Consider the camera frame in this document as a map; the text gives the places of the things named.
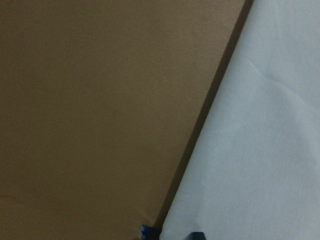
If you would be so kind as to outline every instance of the cardboard box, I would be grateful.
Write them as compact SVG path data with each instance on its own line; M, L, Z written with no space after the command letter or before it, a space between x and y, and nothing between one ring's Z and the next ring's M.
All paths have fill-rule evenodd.
M244 2L1 1L0 239L160 228Z

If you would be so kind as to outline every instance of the white sheet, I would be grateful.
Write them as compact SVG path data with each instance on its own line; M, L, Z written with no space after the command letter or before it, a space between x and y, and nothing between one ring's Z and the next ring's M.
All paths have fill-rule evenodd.
M320 239L320 1L256 0L161 240Z

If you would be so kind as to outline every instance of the brown panel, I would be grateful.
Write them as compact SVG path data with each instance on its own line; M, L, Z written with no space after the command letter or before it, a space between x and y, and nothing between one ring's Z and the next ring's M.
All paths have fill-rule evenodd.
M0 1L0 239L159 227L243 4Z

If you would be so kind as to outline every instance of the white cloth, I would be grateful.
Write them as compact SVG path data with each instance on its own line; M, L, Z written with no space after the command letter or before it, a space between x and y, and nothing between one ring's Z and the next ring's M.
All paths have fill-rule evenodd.
M161 240L320 239L320 1L256 0Z

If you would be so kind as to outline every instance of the brown cardboard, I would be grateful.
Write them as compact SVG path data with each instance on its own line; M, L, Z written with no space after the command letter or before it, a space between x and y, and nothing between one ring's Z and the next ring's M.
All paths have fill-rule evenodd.
M243 3L1 1L0 239L161 227Z

